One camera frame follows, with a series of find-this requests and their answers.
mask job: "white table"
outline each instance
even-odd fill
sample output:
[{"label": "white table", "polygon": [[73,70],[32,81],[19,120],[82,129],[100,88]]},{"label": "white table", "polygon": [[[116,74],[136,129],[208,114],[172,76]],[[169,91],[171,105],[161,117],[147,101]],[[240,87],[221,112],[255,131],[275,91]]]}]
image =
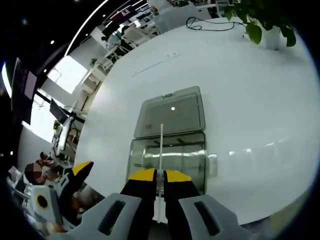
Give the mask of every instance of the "white table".
[{"label": "white table", "polygon": [[206,193],[234,211],[240,224],[268,217],[303,194],[319,164],[316,69],[299,37],[295,47],[284,47],[281,39],[283,47],[272,51],[244,39],[244,31],[241,25],[222,32],[182,26],[117,61],[78,143],[76,163],[94,161],[86,183],[104,196],[119,193],[142,102],[198,85],[206,122]]}]

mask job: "white wall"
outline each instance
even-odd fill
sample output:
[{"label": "white wall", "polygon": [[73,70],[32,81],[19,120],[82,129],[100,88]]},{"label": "white wall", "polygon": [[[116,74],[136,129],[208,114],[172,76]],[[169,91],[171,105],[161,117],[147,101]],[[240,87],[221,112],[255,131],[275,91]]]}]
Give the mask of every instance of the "white wall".
[{"label": "white wall", "polygon": [[81,64],[84,68],[90,70],[91,59],[103,57],[106,53],[107,50],[91,37],[73,50],[69,56]]},{"label": "white wall", "polygon": [[106,44],[104,41],[101,40],[102,37],[105,37],[105,35],[102,33],[103,31],[102,27],[101,26],[95,27],[93,31],[90,33],[90,36],[105,49]]},{"label": "white wall", "polygon": [[50,148],[51,142],[47,142],[23,126],[19,142],[17,169],[24,171],[28,164],[34,163],[40,158],[41,152],[48,153]]}]

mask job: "computer monitor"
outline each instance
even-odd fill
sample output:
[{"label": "computer monitor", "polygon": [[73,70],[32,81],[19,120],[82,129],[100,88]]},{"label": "computer monitor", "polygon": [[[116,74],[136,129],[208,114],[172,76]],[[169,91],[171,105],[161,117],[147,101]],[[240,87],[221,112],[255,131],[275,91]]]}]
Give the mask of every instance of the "computer monitor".
[{"label": "computer monitor", "polygon": [[60,151],[65,150],[66,148],[66,144],[68,141],[68,135],[70,132],[70,128],[72,123],[74,122],[74,118],[73,117],[68,117],[64,123],[63,123],[63,127],[62,127],[62,131],[59,135],[59,142],[58,142],[58,153],[60,153]]},{"label": "computer monitor", "polygon": [[50,103],[50,113],[61,123],[62,125],[65,124],[66,120],[69,118],[68,115],[63,111],[58,104],[51,99]]}]

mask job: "green leaf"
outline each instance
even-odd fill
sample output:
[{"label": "green leaf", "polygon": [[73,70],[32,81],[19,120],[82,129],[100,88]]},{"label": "green leaf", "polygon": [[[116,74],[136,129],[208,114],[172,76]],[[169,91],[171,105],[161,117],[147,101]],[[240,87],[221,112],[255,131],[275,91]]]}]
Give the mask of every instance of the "green leaf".
[{"label": "green leaf", "polygon": [[242,20],[242,22],[247,23],[247,14],[245,13],[244,10],[238,8],[235,10],[236,15]]},{"label": "green leaf", "polygon": [[224,16],[230,21],[232,17],[233,7],[232,6],[226,6],[224,9]]},{"label": "green leaf", "polygon": [[249,23],[246,27],[246,33],[248,34],[250,40],[255,44],[259,44],[262,38],[262,30],[259,26]]}]

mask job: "ceiling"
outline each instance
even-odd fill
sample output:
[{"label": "ceiling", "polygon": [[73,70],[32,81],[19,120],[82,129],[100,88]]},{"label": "ceiling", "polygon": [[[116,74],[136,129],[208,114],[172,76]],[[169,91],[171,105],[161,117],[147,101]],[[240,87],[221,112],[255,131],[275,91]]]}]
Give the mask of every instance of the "ceiling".
[{"label": "ceiling", "polygon": [[[6,38],[0,46],[4,59],[12,65],[11,61],[14,62],[15,57],[19,56],[37,73],[62,45],[69,45],[88,16],[102,2],[103,0],[7,1],[5,12],[10,14],[1,21],[6,23],[2,32]],[[125,2],[127,0],[108,0],[84,26],[72,49],[103,22],[103,15],[108,16]],[[136,2],[138,0],[130,0],[128,4]]]},{"label": "ceiling", "polygon": [[[71,51],[118,7],[139,0],[108,0],[90,18],[72,44]],[[16,57],[44,82],[43,69],[51,69],[65,54],[70,42],[86,19],[103,0],[9,0],[1,6],[0,63],[6,62],[8,78],[12,79]],[[146,0],[138,3],[139,7]],[[0,74],[0,153],[18,152],[21,121],[11,114],[11,101]]]}]

